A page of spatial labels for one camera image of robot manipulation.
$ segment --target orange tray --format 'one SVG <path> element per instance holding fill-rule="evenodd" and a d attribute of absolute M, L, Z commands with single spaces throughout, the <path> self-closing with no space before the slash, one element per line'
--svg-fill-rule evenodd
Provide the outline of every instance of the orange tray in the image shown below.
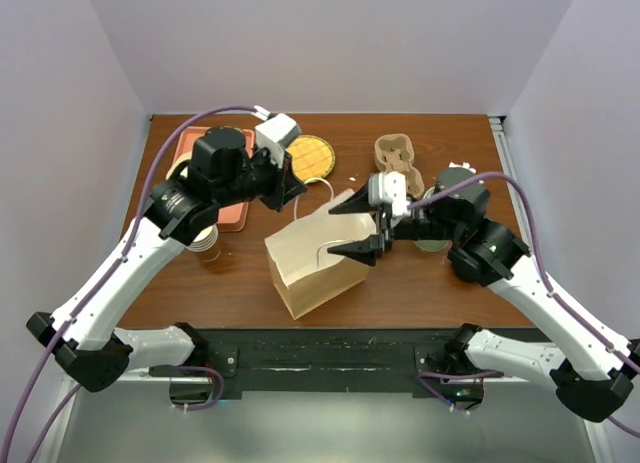
<path fill-rule="evenodd" d="M 196 140 L 203 136 L 209 127 L 206 126 L 189 126 L 180 134 L 176 153 L 173 155 L 175 162 L 181 155 L 193 150 Z M 255 146 L 256 134 L 253 130 L 242 130 L 247 138 L 247 154 L 253 155 L 253 147 Z M 222 233 L 240 231 L 244 228 L 247 221 L 247 211 L 249 203 L 238 203 L 237 205 L 228 206 L 220 210 L 218 217 L 218 230 Z"/>

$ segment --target gray wall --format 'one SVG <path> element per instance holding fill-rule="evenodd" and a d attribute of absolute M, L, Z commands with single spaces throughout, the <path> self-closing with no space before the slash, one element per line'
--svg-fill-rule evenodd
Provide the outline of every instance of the gray wall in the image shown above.
<path fill-rule="evenodd" d="M 550 271 L 640 337 L 640 0 L 575 0 L 507 118 Z M 640 429 L 640 389 L 619 419 Z M 618 461 L 637 440 L 610 428 Z"/>
<path fill-rule="evenodd" d="M 0 435 L 42 349 L 24 328 L 52 311 L 114 244 L 145 113 L 89 0 L 0 0 Z M 11 461 L 51 412 L 36 387 Z"/>
<path fill-rule="evenodd" d="M 504 114 L 571 0 L 92 0 L 151 112 Z"/>

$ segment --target bag handle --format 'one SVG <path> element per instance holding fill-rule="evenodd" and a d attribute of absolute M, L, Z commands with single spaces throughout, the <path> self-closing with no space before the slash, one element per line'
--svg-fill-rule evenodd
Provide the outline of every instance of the bag handle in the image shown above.
<path fill-rule="evenodd" d="M 308 180 L 305 180 L 304 184 L 306 185 L 307 183 L 315 183 L 316 181 L 320 181 L 329 187 L 329 191 L 331 191 L 331 198 L 329 199 L 329 201 L 333 200 L 333 197 L 334 197 L 333 186 L 331 186 L 331 183 L 329 183 L 324 178 L 318 178 L 318 177 L 309 178 Z M 296 196 L 296 199 L 293 200 L 293 221 L 296 221 L 298 219 L 298 198 L 300 198 L 300 196 L 302 195 Z"/>

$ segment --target white paper bag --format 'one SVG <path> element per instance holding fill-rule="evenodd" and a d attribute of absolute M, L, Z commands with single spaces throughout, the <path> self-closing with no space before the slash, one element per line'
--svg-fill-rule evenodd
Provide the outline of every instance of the white paper bag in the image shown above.
<path fill-rule="evenodd" d="M 331 246 L 363 240 L 376 231 L 369 214 L 328 214 L 353 193 L 340 193 L 265 238 L 273 284 L 294 320 L 364 281 L 369 273 L 367 265 L 327 253 Z"/>

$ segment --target purple cable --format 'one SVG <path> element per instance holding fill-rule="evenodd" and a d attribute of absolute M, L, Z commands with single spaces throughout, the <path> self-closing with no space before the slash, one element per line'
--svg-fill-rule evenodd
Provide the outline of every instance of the purple cable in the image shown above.
<path fill-rule="evenodd" d="M 448 380 L 468 380 L 468 379 L 472 379 L 472 378 L 487 378 L 489 376 L 495 376 L 495 375 L 499 375 L 499 374 L 500 373 L 498 373 L 497 371 L 492 371 L 492 370 L 481 371 L 480 373 L 474 373 L 472 375 L 447 375 L 446 373 L 433 373 L 431 371 L 421 371 L 420 373 L 418 373 L 418 381 L 420 382 L 420 384 L 422 386 L 424 386 L 427 390 L 429 390 L 429 392 L 433 396 L 438 398 L 443 403 L 445 403 L 447 405 L 450 405 L 453 409 L 455 409 L 457 411 L 465 411 L 464 408 L 458 406 L 457 404 L 455 404 L 452 401 L 447 400 L 447 398 L 442 393 L 440 393 L 433 386 L 431 386 L 429 383 L 427 383 L 424 380 L 424 378 L 438 378 L 438 379 L 448 379 Z"/>
<path fill-rule="evenodd" d="M 220 373 L 218 373 L 213 368 L 207 368 L 205 366 L 176 366 L 174 368 L 182 371 L 201 371 L 203 373 L 209 373 L 209 375 L 215 377 L 220 382 L 220 389 L 218 390 L 218 394 L 215 397 L 211 398 L 206 403 L 202 403 L 201 405 L 196 405 L 196 406 L 176 405 L 179 408 L 184 409 L 184 411 L 206 410 L 207 408 L 211 408 L 216 403 L 218 403 L 218 401 L 220 401 L 220 398 L 222 398 L 222 395 L 224 395 L 224 378 Z"/>
<path fill-rule="evenodd" d="M 65 396 L 62 399 L 62 401 L 56 407 L 56 409 L 53 410 L 53 413 L 51 413 L 51 416 L 49 417 L 47 422 L 44 424 L 44 428 L 42 428 L 42 431 L 38 435 L 38 439 L 36 440 L 35 444 L 33 445 L 33 448 L 31 448 L 31 451 L 29 452 L 29 456 L 27 456 L 27 459 L 26 459 L 25 463 L 32 463 L 33 462 L 33 460 L 35 459 L 36 455 L 38 454 L 38 450 L 40 449 L 40 446 L 42 446 L 42 442 L 44 441 L 45 437 L 47 436 L 47 433 L 49 433 L 49 430 L 51 429 L 51 426 L 53 425 L 53 422 L 56 421 L 56 418 L 58 418 L 58 415 L 60 414 L 62 409 L 65 406 L 67 406 L 67 403 L 69 403 L 69 401 L 71 401 L 71 398 L 73 398 L 75 396 L 75 394 L 78 393 L 78 391 L 80 391 L 81 388 L 82 388 L 82 386 L 80 386 L 80 385 L 74 386 L 71 389 L 71 391 L 69 393 L 67 393 L 67 396 Z"/>
<path fill-rule="evenodd" d="M 527 221 L 529 222 L 529 229 L 531 230 L 531 245 L 533 247 L 533 254 L 535 256 L 536 266 L 538 267 L 538 273 L 540 274 L 540 280 L 542 281 L 542 283 L 544 284 L 545 288 L 549 292 L 549 295 L 553 296 L 553 299 L 560 305 L 560 307 L 563 310 L 565 310 L 567 313 L 569 313 L 578 323 L 580 323 L 584 328 L 586 328 L 587 331 L 589 331 L 589 333 L 591 333 L 609 351 L 611 351 L 614 355 L 616 355 L 618 357 L 618 359 L 620 359 L 623 363 L 625 363 L 627 366 L 629 366 L 631 369 L 633 369 L 633 371 L 635 371 L 636 374 L 640 374 L 640 366 L 638 366 L 635 362 L 633 362 L 631 360 L 631 358 L 629 358 L 628 356 L 623 354 L 621 351 L 615 349 L 613 343 L 611 343 L 591 323 L 589 323 L 586 319 L 584 319 L 582 317 L 582 315 L 580 315 L 573 308 L 571 308 L 571 306 L 569 306 L 569 304 L 566 301 L 564 301 L 564 299 L 559 294 L 557 294 L 555 292 L 555 290 L 553 289 L 553 285 L 551 284 L 551 281 L 549 280 L 549 276 L 547 275 L 547 271 L 546 271 L 546 269 L 544 267 L 544 263 L 542 261 L 542 251 L 540 249 L 540 242 L 538 240 L 538 230 L 536 228 L 536 224 L 535 224 L 535 221 L 533 219 L 533 212 L 531 211 L 531 205 L 529 204 L 529 200 L 527 199 L 527 195 L 525 195 L 524 190 L 518 184 L 518 182 L 515 181 L 513 178 L 511 178 L 510 176 L 507 176 L 504 173 L 501 173 L 499 171 L 488 171 L 486 173 L 481 173 L 479 175 L 474 175 L 471 178 L 458 183 L 457 185 L 453 185 L 451 188 L 446 188 L 446 189 L 436 193 L 435 195 L 431 196 L 430 198 L 427 198 L 427 199 L 424 199 L 424 200 L 419 200 L 419 201 L 416 201 L 414 203 L 411 203 L 409 205 L 409 209 L 422 208 L 424 206 L 427 206 L 427 205 L 430 205 L 432 203 L 435 203 L 436 201 L 439 201 L 439 200 L 441 200 L 443 198 L 446 198 L 447 196 L 452 195 L 452 194 L 456 193 L 457 191 L 460 191 L 462 188 L 465 188 L 465 187 L 467 187 L 469 185 L 477 183 L 477 182 L 479 182 L 481 180 L 490 180 L 492 178 L 499 178 L 499 179 L 506 180 L 507 183 L 509 183 L 516 190 L 516 192 L 518 193 L 518 196 L 520 197 L 520 201 L 522 201 L 522 206 L 524 207 L 524 211 L 525 211 L 526 216 L 527 216 Z M 640 432 L 637 432 L 635 430 L 631 430 L 630 428 L 628 428 L 625 425 L 623 425 L 622 423 L 620 423 L 618 420 L 611 419 L 611 421 L 618 428 L 620 428 L 620 429 L 622 429 L 624 431 L 629 430 L 627 432 L 629 434 L 633 435 L 633 436 L 640 435 Z"/>
<path fill-rule="evenodd" d="M 173 133 L 169 135 L 169 138 L 167 138 L 167 140 L 160 147 L 160 150 L 158 151 L 158 154 L 153 160 L 153 163 L 151 164 L 151 168 L 149 169 L 149 173 L 147 174 L 147 177 L 144 181 L 144 185 L 142 187 L 142 193 L 140 194 L 140 200 L 138 201 L 136 216 L 134 218 L 133 228 L 131 231 L 131 235 L 133 235 L 134 237 L 129 238 L 125 243 L 125 246 L 122 249 L 123 257 L 129 254 L 129 251 L 133 246 L 133 243 L 135 241 L 135 235 L 138 233 L 138 228 L 140 227 L 140 221 L 142 220 L 142 215 L 144 213 L 144 204 L 145 204 L 147 195 L 151 190 L 153 176 L 155 175 L 158 169 L 158 166 L 160 165 L 160 161 L 162 160 L 163 156 L 165 155 L 169 147 L 180 136 L 180 133 L 182 133 L 188 126 L 191 126 L 193 123 L 200 120 L 201 118 L 204 118 L 210 115 L 215 115 L 216 113 L 222 113 L 225 111 L 247 111 L 247 112 L 253 113 L 255 111 L 255 108 L 252 106 L 241 106 L 241 105 L 225 106 L 225 107 L 205 111 L 198 115 L 192 116 L 191 118 L 186 120 L 184 123 L 182 123 L 178 128 L 176 128 L 173 131 Z M 96 295 L 96 293 L 100 291 L 100 288 L 102 288 L 104 284 L 109 280 L 109 278 L 111 278 L 111 276 L 115 273 L 115 271 L 120 266 L 120 263 L 122 263 L 121 259 L 115 260 L 113 264 L 104 273 L 104 275 L 102 275 L 102 277 L 96 282 L 95 286 L 91 288 L 82 299 L 80 299 L 76 307 L 69 313 L 72 318 L 75 318 L 76 316 L 78 316 L 78 314 L 80 314 L 83 308 L 87 306 L 89 301 L 91 301 L 91 298 L 93 298 Z M 69 324 L 70 323 L 66 321 L 62 325 L 60 325 L 60 328 L 51 338 L 51 341 L 45 348 L 44 353 L 40 357 L 40 360 L 38 361 L 35 369 L 33 370 L 31 377 L 27 381 L 25 389 L 22 392 L 20 399 L 18 400 L 18 404 L 16 406 L 16 409 L 13 412 L 11 420 L 9 421 L 9 426 L 7 427 L 7 432 L 5 433 L 5 436 L 4 436 L 4 441 L 2 443 L 2 453 L 0 453 L 0 463 L 7 463 L 9 461 L 9 450 L 11 449 L 11 441 L 13 440 L 13 436 L 16 432 L 16 428 L 18 427 L 20 416 L 22 416 L 24 407 L 26 406 L 27 401 L 29 400 L 29 396 L 31 396 L 31 392 L 33 391 L 33 387 L 35 386 L 36 381 L 38 381 L 38 378 L 40 377 L 40 374 L 42 373 L 42 370 L 45 364 L 47 363 L 47 360 L 49 359 L 49 355 L 51 355 L 51 353 L 53 352 L 53 349 L 55 348 L 60 338 L 62 338 L 62 335 L 64 335 L 67 328 L 69 328 Z"/>

